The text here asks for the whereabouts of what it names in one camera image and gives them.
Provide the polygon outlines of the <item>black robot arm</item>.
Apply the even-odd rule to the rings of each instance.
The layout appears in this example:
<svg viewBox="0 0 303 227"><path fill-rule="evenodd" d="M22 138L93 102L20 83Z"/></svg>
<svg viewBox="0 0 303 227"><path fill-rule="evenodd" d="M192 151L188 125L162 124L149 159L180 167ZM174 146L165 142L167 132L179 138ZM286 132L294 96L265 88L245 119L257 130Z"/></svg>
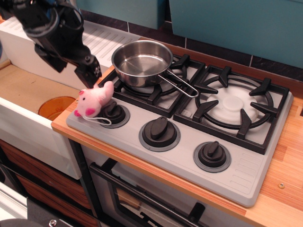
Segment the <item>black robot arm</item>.
<svg viewBox="0 0 303 227"><path fill-rule="evenodd" d="M80 81L94 87L102 73L96 56L83 44L84 19L77 7L68 0L2 0L0 8L21 23L43 61L57 72L69 63L76 66Z"/></svg>

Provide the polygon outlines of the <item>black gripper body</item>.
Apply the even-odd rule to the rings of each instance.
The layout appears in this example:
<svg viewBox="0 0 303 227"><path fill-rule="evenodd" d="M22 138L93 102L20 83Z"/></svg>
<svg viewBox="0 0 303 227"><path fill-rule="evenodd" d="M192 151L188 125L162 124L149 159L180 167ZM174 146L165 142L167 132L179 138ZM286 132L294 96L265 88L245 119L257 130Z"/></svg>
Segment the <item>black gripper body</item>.
<svg viewBox="0 0 303 227"><path fill-rule="evenodd" d="M50 22L33 29L33 40L53 57L77 66L85 56L93 56L82 41L83 24L77 8L52 8Z"/></svg>

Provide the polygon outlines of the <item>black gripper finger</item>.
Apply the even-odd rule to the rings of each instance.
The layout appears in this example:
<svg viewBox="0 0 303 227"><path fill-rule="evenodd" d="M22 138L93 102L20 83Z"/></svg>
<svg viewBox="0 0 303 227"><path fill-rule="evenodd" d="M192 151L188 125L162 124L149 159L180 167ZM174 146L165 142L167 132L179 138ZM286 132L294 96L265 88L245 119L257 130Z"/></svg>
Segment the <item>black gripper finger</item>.
<svg viewBox="0 0 303 227"><path fill-rule="evenodd" d="M53 57L44 48L35 44L34 50L36 54L46 62L52 69L61 73L67 66L67 63L60 58Z"/></svg>
<svg viewBox="0 0 303 227"><path fill-rule="evenodd" d="M100 64L95 56L85 56L81 59L74 72L86 88L93 88L102 77Z"/></svg>

